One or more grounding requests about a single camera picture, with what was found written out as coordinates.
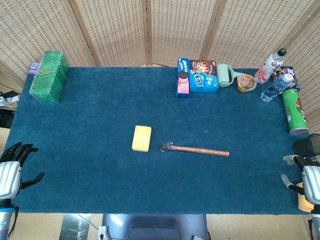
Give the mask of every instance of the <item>hammer head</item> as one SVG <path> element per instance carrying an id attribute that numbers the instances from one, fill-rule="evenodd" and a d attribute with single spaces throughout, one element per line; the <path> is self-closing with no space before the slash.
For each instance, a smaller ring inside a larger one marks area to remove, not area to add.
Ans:
<path id="1" fill-rule="evenodd" d="M 165 152 L 165 151 L 167 151 L 167 150 L 172 149 L 172 144 L 174 144 L 172 141 L 166 142 L 166 143 L 162 144 L 162 145 L 161 145 L 161 148 L 160 148 L 160 151 L 161 151 L 161 152 Z"/>

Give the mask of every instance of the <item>wooden hammer handle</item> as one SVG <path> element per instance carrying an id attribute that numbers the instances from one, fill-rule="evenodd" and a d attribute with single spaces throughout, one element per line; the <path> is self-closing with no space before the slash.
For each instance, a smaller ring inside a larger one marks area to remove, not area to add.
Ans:
<path id="1" fill-rule="evenodd" d="M 196 153 L 196 154 L 217 155 L 217 156 L 222 156 L 222 157 L 229 157 L 229 155 L 230 155 L 230 153 L 228 151 L 217 151 L 217 150 L 197 148 L 197 147 L 188 147 L 188 146 L 172 146 L 171 150 L 191 152 L 191 153 Z"/>

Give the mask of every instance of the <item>green can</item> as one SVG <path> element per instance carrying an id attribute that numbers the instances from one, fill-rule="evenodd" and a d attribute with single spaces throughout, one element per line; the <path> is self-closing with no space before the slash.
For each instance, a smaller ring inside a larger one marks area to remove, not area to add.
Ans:
<path id="1" fill-rule="evenodd" d="M 291 134 L 305 134 L 309 131 L 297 89 L 288 89 L 282 93 L 286 119 Z"/>

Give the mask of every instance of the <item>water bottle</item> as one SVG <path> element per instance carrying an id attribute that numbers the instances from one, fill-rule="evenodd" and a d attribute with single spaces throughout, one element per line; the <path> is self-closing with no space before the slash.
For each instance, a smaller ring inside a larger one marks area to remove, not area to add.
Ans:
<path id="1" fill-rule="evenodd" d="M 287 73 L 278 77 L 270 86 L 268 86 L 262 93 L 261 98 L 263 101 L 270 102 L 288 87 L 289 83 L 294 77 Z"/>
<path id="2" fill-rule="evenodd" d="M 255 73 L 256 83 L 264 84 L 268 81 L 271 74 L 284 63 L 284 55 L 287 50 L 281 48 L 278 52 L 271 54 L 264 62 L 263 66 Z"/>

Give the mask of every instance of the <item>table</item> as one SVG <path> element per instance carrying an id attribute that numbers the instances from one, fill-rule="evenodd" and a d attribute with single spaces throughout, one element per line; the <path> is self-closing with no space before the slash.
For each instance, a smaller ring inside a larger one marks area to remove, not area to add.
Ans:
<path id="1" fill-rule="evenodd" d="M 268 83 L 241 93 L 234 82 L 176 98 L 176 71 L 71 67 L 60 104 L 34 99 L 28 76 L 6 146 L 34 144 L 22 180 L 45 176 L 14 203 L 27 213 L 302 213 L 281 174 L 301 181 L 282 157 L 305 136 L 289 134 L 281 97 L 263 102 Z M 135 125 L 152 127 L 148 153 L 131 149 Z M 170 141 L 230 157 L 161 152 Z"/>

